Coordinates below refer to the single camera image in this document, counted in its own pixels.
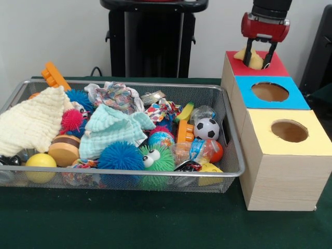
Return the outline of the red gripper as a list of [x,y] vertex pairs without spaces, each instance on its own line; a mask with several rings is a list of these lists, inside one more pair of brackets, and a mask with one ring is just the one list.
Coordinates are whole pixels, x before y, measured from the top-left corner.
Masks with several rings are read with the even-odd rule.
[[284,20],[271,20],[255,16],[250,12],[243,15],[241,22],[241,33],[247,37],[247,45],[244,53],[243,64],[249,65],[252,57],[252,43],[254,39],[263,38],[271,42],[268,53],[266,54],[262,68],[269,67],[274,51],[278,43],[281,43],[288,35],[290,28],[290,21]]

